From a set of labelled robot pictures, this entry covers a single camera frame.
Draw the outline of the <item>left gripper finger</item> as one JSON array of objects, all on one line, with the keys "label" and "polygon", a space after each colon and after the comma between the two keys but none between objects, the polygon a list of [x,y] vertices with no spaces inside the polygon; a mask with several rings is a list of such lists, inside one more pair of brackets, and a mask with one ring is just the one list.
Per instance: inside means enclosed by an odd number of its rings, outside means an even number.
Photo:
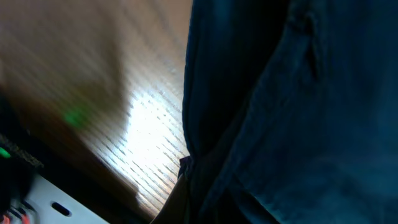
[{"label": "left gripper finger", "polygon": [[182,224],[188,202],[187,178],[182,174],[159,214],[150,224]]}]

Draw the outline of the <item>navy blue shorts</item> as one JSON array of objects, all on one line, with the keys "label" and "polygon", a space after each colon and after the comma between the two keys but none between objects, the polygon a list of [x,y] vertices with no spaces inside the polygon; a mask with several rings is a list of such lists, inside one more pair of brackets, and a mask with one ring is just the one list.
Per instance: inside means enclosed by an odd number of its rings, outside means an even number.
[{"label": "navy blue shorts", "polygon": [[186,223],[397,223],[397,1],[193,1]]}]

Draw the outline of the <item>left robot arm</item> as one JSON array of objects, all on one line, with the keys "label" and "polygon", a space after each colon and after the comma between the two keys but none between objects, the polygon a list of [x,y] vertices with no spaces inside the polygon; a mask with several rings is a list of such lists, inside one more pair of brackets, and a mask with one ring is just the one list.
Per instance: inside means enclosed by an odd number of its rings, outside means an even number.
[{"label": "left robot arm", "polygon": [[20,223],[150,223],[171,190],[135,186],[80,143],[1,134],[1,212]]}]

